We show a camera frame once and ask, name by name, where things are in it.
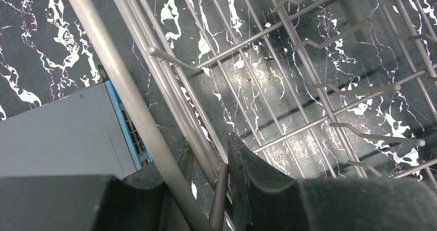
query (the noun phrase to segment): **blue edge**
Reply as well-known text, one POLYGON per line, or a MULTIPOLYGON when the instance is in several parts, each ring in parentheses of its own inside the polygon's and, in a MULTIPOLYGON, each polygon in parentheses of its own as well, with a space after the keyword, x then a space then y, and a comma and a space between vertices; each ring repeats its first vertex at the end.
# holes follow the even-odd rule
MULTIPOLYGON (((111 98, 112 105, 114 106, 115 114, 117 115, 117 119, 119 120, 120 128, 122 129, 124 138, 126 139, 126 143, 127 146, 129 147, 129 151, 132 156, 135 167, 137 168, 137 170, 140 170, 141 168, 143 168, 143 165, 141 164, 140 157, 138 156, 137 151, 133 145, 132 137, 129 135, 129 129, 126 125, 126 120, 120 108, 120 102, 121 102, 120 97, 115 91, 114 86, 112 85, 110 80, 105 82, 105 86, 106 89, 108 90, 109 97, 111 98)), ((146 147, 145 149, 149 161, 152 162, 153 160, 152 157, 150 156, 148 149, 146 147)))

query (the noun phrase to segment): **gray panel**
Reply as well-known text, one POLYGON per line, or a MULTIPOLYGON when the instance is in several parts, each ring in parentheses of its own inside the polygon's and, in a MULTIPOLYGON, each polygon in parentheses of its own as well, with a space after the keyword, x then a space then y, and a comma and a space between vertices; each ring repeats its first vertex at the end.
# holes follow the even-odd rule
POLYGON ((104 84, 0 122, 0 176, 136 171, 104 84))

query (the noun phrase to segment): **black marble surface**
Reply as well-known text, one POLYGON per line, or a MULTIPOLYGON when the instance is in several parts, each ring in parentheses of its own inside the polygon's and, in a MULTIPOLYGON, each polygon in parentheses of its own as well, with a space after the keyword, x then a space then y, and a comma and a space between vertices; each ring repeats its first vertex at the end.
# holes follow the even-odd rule
MULTIPOLYGON (((66 26, 69 30, 69 33, 63 33, 63 37, 67 34, 74 35, 74 41, 79 46, 78 54, 80 56, 78 61, 74 63, 74 67, 67 67, 66 70, 62 70, 62 67, 54 67, 55 69, 53 69, 46 59, 43 60, 45 62, 43 64, 40 59, 41 54, 38 53, 38 51, 42 51, 48 58, 62 65, 64 58, 72 51, 72 49, 69 51, 65 47, 74 47, 72 44, 63 46, 62 43, 48 46, 48 44, 56 43, 53 38, 58 35, 58 29, 49 29, 49 27, 56 27, 56 25, 47 21, 47 17, 51 17, 50 15, 53 13, 49 7, 50 0, 32 0, 32 12, 35 13, 37 21, 41 20, 41 22, 38 23, 38 30, 33 32, 29 39, 34 41, 34 47, 38 49, 22 41, 21 34, 23 32, 20 27, 22 26, 21 14, 23 13, 19 11, 20 8, 16 10, 8 4, 9 2, 13 3, 14 7, 21 7, 22 0, 0 1, 2 1, 0 3, 2 7, 0 33, 2 34, 1 44, 4 58, 2 62, 8 62, 9 65, 13 65, 17 69, 20 75, 19 83, 22 80, 24 84, 20 85, 20 89, 34 93, 44 104, 62 97, 63 94, 75 91, 76 86, 78 88, 85 87, 87 84, 83 78, 84 75, 89 79, 90 84, 94 83, 92 80, 94 77, 92 75, 93 64, 87 60, 93 55, 92 61, 95 64, 99 61, 92 47, 88 47, 89 44, 84 42, 87 41, 86 36, 81 31, 77 17, 68 0, 62 0, 62 3, 63 19, 69 25, 65 23, 60 23, 60 25, 66 26), (33 68, 36 67, 44 69, 39 70, 40 74, 45 74, 44 77, 37 79, 34 76, 33 68)), ((150 76, 147 65, 133 44, 132 37, 114 2, 112 0, 93 1, 166 141, 168 144, 172 144, 182 137, 182 134, 155 81, 150 76)), ((238 41, 243 41, 259 31, 244 0, 218 1, 225 15, 228 16, 232 32, 237 35, 238 41)), ((270 0, 250 1, 264 28, 280 21, 279 16, 272 13, 273 5, 270 0)), ((307 0, 299 6, 287 5, 286 10, 289 14, 293 14, 315 1, 317 0, 307 0)), ((419 33, 427 33, 414 3, 411 0, 402 1, 416 30, 419 33)), ((419 1, 434 31, 436 31, 435 2, 437 0, 419 1)), ((235 44, 212 0, 191 0, 196 14, 202 22, 202 27, 207 31, 208 38, 206 39, 212 43, 212 48, 205 44, 205 38, 201 36, 184 0, 148 0, 148 2, 155 10, 156 18, 161 22, 161 27, 167 35, 169 44, 174 48, 176 56, 184 62, 196 65, 210 58, 212 56, 211 50, 219 53, 235 44)), ((394 3, 383 0, 383 4, 394 17, 400 31, 398 36, 405 42, 417 69, 424 69, 424 61, 418 54, 417 48, 413 42, 407 40, 408 31, 398 10, 394 7, 394 3)), ((26 14, 25 19, 29 19, 28 17, 32 18, 33 16, 26 14)), ((301 40, 311 39, 321 43, 348 30, 364 18, 372 19, 371 26, 363 28, 325 49, 306 46, 314 67, 323 82, 332 83, 341 88, 355 89, 391 84, 411 74, 412 71, 377 0, 333 0, 294 20, 293 24, 301 40)), ((279 57, 280 66, 286 72, 286 77, 294 84, 293 88, 298 93, 299 101, 303 104, 310 122, 326 115, 316 91, 310 89, 312 82, 308 77, 308 72, 302 66, 297 54, 292 52, 291 41, 285 29, 281 27, 271 32, 268 37, 279 57)), ((425 45, 425 50, 429 60, 434 63, 436 48, 425 45)), ((262 39, 255 41, 244 48, 243 52, 279 120, 282 131, 289 133, 305 125, 302 115, 297 110, 296 102, 284 83, 284 76, 280 74, 274 60, 270 60, 272 55, 268 51, 265 41, 262 39)), ((247 65, 244 64, 241 55, 234 54, 223 60, 222 63, 232 87, 238 93, 238 98, 243 103, 244 109, 247 110, 246 113, 250 121, 257 128, 257 135, 262 142, 267 143, 280 137, 280 133, 272 122, 266 104, 261 99, 254 79, 250 77, 247 65)), ((6 72, 7 69, 4 66, 1 70, 6 72)), ((248 147, 257 148, 258 144, 254 140, 254 134, 250 131, 242 115, 242 110, 237 106, 230 87, 226 84, 223 73, 217 64, 212 64, 199 72, 185 71, 185 73, 222 143, 226 144, 230 132, 235 131, 244 138, 248 147)), ((0 105, 5 110, 7 117, 30 109, 28 107, 30 103, 33 103, 31 104, 33 107, 39 105, 39 102, 35 102, 34 98, 31 98, 32 94, 26 95, 30 103, 26 100, 20 100, 14 93, 14 88, 10 87, 10 83, 5 80, 6 77, 1 79, 0 84, 3 85, 1 86, 0 105), (8 100, 8 98, 13 99, 12 97, 3 97, 3 95, 13 96, 16 99, 15 104, 8 100), (20 106, 23 106, 20 111, 13 111, 20 106)), ((426 76, 423 79, 432 101, 437 103, 435 86, 431 81, 426 80, 426 76)), ((339 109, 360 98, 362 96, 344 97, 337 93, 329 94, 334 109, 339 109)), ((423 147, 408 144, 393 145, 384 141, 365 140, 346 131, 353 150, 361 160, 376 167, 384 176, 391 176, 395 172, 404 171, 436 156, 436 121, 433 119, 424 95, 415 80, 403 84, 402 89, 398 92, 384 93, 356 108, 341 113, 338 117, 341 122, 350 123, 365 133, 406 138, 416 137, 426 140, 427 144, 423 147)), ((338 177, 354 176, 352 167, 345 166, 348 157, 334 129, 330 128, 328 124, 329 121, 314 126, 314 132, 322 144, 322 149, 338 177)), ((308 177, 329 177, 326 163, 322 160, 308 130, 292 136, 288 142, 308 177)), ((259 156, 265 160, 268 158, 272 165, 282 172, 298 176, 296 166, 284 144, 277 144, 267 149, 266 154, 259 153, 259 156)), ((427 176, 422 171, 415 173, 414 177, 422 180, 426 179, 427 176)), ((195 185, 199 189, 205 184, 198 181, 195 182, 195 185)))
POLYGON ((0 0, 0 119, 101 82, 67 0, 0 0))

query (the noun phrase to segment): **dishwasher rack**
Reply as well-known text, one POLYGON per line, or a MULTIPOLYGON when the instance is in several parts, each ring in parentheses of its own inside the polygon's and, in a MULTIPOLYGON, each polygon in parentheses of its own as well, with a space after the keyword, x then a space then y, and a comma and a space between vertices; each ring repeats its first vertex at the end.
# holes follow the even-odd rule
MULTIPOLYGON (((138 88, 135 86, 132 77, 129 75, 126 66, 124 65, 120 54, 115 48, 114 42, 111 40, 101 18, 99 17, 93 3, 91 0, 69 0, 72 4, 76 14, 79 17, 82 25, 84 26, 99 58, 103 62, 103 65, 107 71, 107 74, 111 78, 117 92, 120 94, 120 98, 124 105, 126 106, 127 111, 129 112, 135 126, 138 129, 140 136, 143 138, 144 143, 149 149, 154 162, 161 175, 164 178, 164 181, 167 183, 170 188, 182 214, 186 218, 190 227, 193 230, 207 230, 210 228, 206 219, 203 217, 203 214, 196 203, 196 200, 191 194, 191 190, 189 186, 184 181, 184 177, 181 171, 177 168, 177 164, 172 158, 170 154, 170 150, 168 149, 167 144, 162 138, 160 131, 157 129, 155 121, 153 120, 147 106, 143 102, 140 92, 138 88)), ((398 12, 402 16, 405 25, 409 31, 409 40, 414 41, 417 51, 425 65, 425 69, 417 70, 413 61, 410 57, 410 52, 407 50, 404 40, 397 37, 397 42, 407 59, 408 65, 411 68, 411 75, 405 77, 404 79, 393 82, 387 86, 380 87, 368 87, 362 88, 359 90, 345 90, 342 91, 338 87, 333 84, 325 83, 320 76, 318 75, 316 69, 314 68, 313 62, 309 57, 305 47, 312 46, 315 48, 323 49, 326 46, 339 41, 340 39, 349 36, 356 31, 367 27, 370 24, 369 19, 364 19, 361 22, 357 23, 355 26, 352 26, 347 31, 339 33, 338 35, 327 39, 323 43, 316 43, 312 40, 302 41, 299 38, 299 35, 296 31, 295 26, 291 23, 291 21, 298 19, 301 15, 306 14, 315 8, 322 6, 326 3, 332 2, 334 0, 319 0, 315 1, 311 5, 306 6, 303 9, 298 10, 296 13, 292 15, 288 15, 284 6, 287 4, 291 5, 299 5, 306 0, 270 0, 270 2, 275 6, 272 10, 273 12, 277 12, 280 17, 280 22, 271 25, 270 27, 264 27, 261 25, 260 20, 257 18, 256 11, 254 10, 252 4, 249 0, 243 0, 247 5, 248 13, 255 20, 256 26, 259 29, 259 33, 252 35, 250 38, 239 42, 237 39, 237 35, 233 32, 231 24, 229 20, 223 13, 219 5, 219 0, 213 1, 213 8, 217 9, 220 14, 220 20, 223 22, 225 27, 227 28, 227 32, 230 35, 230 40, 233 43, 233 46, 223 52, 217 53, 214 50, 211 50, 213 57, 210 59, 200 63, 199 65, 189 65, 181 60, 179 60, 171 45, 168 43, 167 38, 161 28, 161 24, 156 19, 153 10, 149 6, 146 0, 114 0, 117 8, 119 9, 123 20, 125 21, 132 37, 134 38, 135 44, 139 48, 144 60, 146 61, 150 72, 153 78, 156 80, 157 85, 162 92, 167 105, 169 106, 176 122, 179 125, 180 130, 182 131, 185 139, 190 144, 192 152, 198 161, 208 183, 211 185, 213 189, 215 189, 217 177, 223 175, 225 171, 223 167, 221 167, 221 163, 213 148, 216 148, 218 153, 221 156, 221 159, 226 164, 227 155, 224 146, 222 145, 219 137, 214 130, 207 113, 205 112, 202 104, 200 103, 198 97, 196 96, 193 88, 191 87, 184 71, 182 68, 189 69, 192 71, 200 70, 203 67, 207 67, 212 64, 217 64, 220 71, 223 73, 223 77, 225 82, 228 84, 229 89, 232 95, 237 102, 238 107, 242 110, 241 114, 244 116, 245 121, 247 122, 250 131, 252 132, 257 148, 253 150, 254 153, 266 153, 266 149, 283 142, 284 149, 288 151, 291 155, 296 168, 299 171, 299 174, 302 178, 306 178, 305 171, 300 166, 300 161, 296 158, 293 148, 290 143, 287 141, 288 138, 302 133, 303 131, 309 131, 311 136, 313 137, 317 149, 320 151, 320 154, 325 161, 329 173, 332 177, 337 178, 337 174, 334 171, 331 163, 328 161, 323 147, 320 143, 320 139, 317 137, 313 128, 322 124, 325 121, 330 121, 330 126, 334 128, 335 133, 340 141, 341 146, 344 148, 347 157, 349 158, 348 163, 354 167, 356 174, 358 177, 367 178, 367 172, 365 169, 368 169, 371 173, 376 176, 382 176, 374 167, 369 164, 361 163, 359 157, 352 149, 351 142, 348 136, 345 133, 345 129, 349 129, 357 136, 365 138, 365 139, 375 139, 375 140, 383 140, 387 142, 393 143, 408 143, 416 146, 424 146, 425 141, 422 139, 413 139, 413 138, 400 138, 400 137, 391 137, 391 136, 382 136, 378 134, 365 134, 360 132, 358 129, 353 127, 348 123, 341 123, 338 119, 337 115, 345 112, 351 108, 357 107, 359 104, 366 102, 372 98, 377 97, 386 91, 399 91, 401 89, 401 85, 415 79, 419 87, 425 96, 425 99, 430 107, 432 115, 434 119, 437 121, 437 110, 425 88, 423 83, 423 76, 429 75, 426 80, 433 80, 434 85, 437 86, 437 74, 435 72, 435 68, 437 64, 432 65, 430 59, 428 58, 426 51, 424 50, 423 41, 427 41, 429 44, 436 44, 437 37, 432 29, 431 23, 428 20, 420 2, 418 0, 414 0, 416 7, 424 21, 424 24, 429 32, 429 34, 417 34, 411 18, 409 17, 406 8, 401 0, 390 0, 396 5, 398 12), (310 121, 304 112, 304 108, 302 103, 299 100, 298 94, 296 93, 294 83, 289 80, 286 72, 281 66, 280 60, 274 51, 271 43, 271 39, 268 37, 268 34, 279 27, 283 27, 292 43, 292 50, 297 53, 302 62, 303 67, 305 67, 308 72, 308 76, 311 79, 312 86, 323 105, 323 108, 326 112, 321 118, 316 119, 315 121, 310 121), (286 87, 293 97, 295 104, 299 112, 301 113, 303 120, 305 121, 305 125, 299 127, 291 132, 286 133, 280 126, 276 115, 272 110, 272 103, 269 103, 265 93, 262 91, 262 86, 257 80, 256 74, 252 70, 250 63, 247 57, 244 56, 243 49, 247 47, 250 43, 258 40, 263 40, 265 42, 271 56, 272 60, 276 63, 277 67, 280 70, 281 76, 283 77, 285 83, 284 87, 286 87), (231 82, 229 80, 229 75, 226 72, 225 68, 222 66, 222 60, 232 56, 233 54, 239 53, 243 60, 243 64, 246 65, 246 68, 250 74, 250 78, 253 81, 253 84, 257 91, 260 94, 261 99, 265 102, 268 112, 271 115, 274 125, 276 126, 278 132, 280 133, 280 138, 272 140, 270 142, 264 142, 257 135, 257 129, 254 127, 252 121, 247 115, 245 106, 238 98, 238 93, 233 89, 231 82), (181 89, 182 82, 183 87, 186 89, 188 96, 191 98, 192 103, 194 104, 197 113, 201 118, 201 122, 197 119, 193 108, 190 106, 186 97, 181 89), (340 94, 340 95, 348 95, 348 94, 360 94, 365 95, 363 98, 349 103, 340 109, 334 109, 331 100, 328 97, 328 93, 325 90, 331 89, 332 91, 340 94), (212 145, 208 139, 204 135, 202 130, 202 125, 206 128, 210 139, 212 140, 212 145)), ((195 20, 201 35, 205 38, 206 44, 209 48, 213 48, 210 40, 210 36, 208 35, 205 28, 202 26, 202 23, 198 16, 196 15, 196 11, 193 8, 193 5, 190 3, 190 0, 184 0, 187 3, 187 7, 192 15, 192 18, 195 20)), ((378 0, 380 7, 385 15, 386 21, 388 22, 392 32, 394 34, 398 34, 398 28, 396 24, 393 22, 392 14, 387 8, 382 4, 382 0, 378 0)), ((430 177, 433 185, 437 189, 437 182, 430 170, 430 166, 437 163, 437 159, 429 160, 424 162, 416 167, 410 168, 406 171, 398 173, 394 175, 394 178, 401 178, 408 176, 414 172, 424 169, 427 175, 430 177)))

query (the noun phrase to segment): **black plastic part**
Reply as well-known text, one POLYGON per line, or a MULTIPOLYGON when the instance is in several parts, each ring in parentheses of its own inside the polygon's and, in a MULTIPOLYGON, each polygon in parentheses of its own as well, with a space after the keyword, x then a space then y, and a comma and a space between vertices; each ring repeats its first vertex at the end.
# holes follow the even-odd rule
POLYGON ((236 231, 437 230, 437 197, 410 179, 294 180, 228 142, 236 231))
MULTIPOLYGON (((191 182, 193 157, 175 158, 191 182)), ((109 175, 0 178, 0 230, 188 230, 152 162, 109 175)))

